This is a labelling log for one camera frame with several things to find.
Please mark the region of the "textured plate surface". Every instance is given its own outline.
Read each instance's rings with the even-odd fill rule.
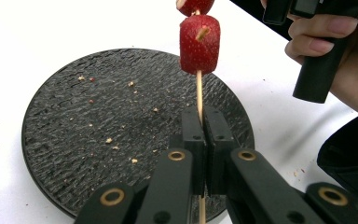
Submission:
[[[112,49],[67,64],[40,87],[23,121],[22,150],[36,185],[62,211],[75,217],[104,184],[150,178],[169,136],[181,132],[182,110],[197,103],[196,79],[178,60]],[[221,110],[240,144],[254,148],[238,98],[213,74],[202,81],[204,104]],[[225,209],[224,197],[206,201],[208,219]]]

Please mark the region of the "red strawberry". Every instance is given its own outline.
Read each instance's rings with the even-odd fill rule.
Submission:
[[[211,16],[196,15],[180,24],[180,65],[196,75],[212,73],[217,66],[220,47],[219,21]]]
[[[185,16],[192,16],[199,11],[206,15],[213,5],[214,0],[176,0],[176,8]]]

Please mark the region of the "white surface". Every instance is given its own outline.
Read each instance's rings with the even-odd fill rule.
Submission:
[[[216,0],[209,14],[222,29],[214,73],[248,112],[256,149],[298,189],[334,183],[317,167],[317,152],[357,114],[332,95],[323,105],[293,98],[300,67],[284,54],[286,40],[228,0]],[[37,188],[22,157],[22,119],[43,82],[101,50],[178,55],[184,18],[174,0],[0,1],[0,223],[73,223]],[[227,214],[220,219],[230,223]]]

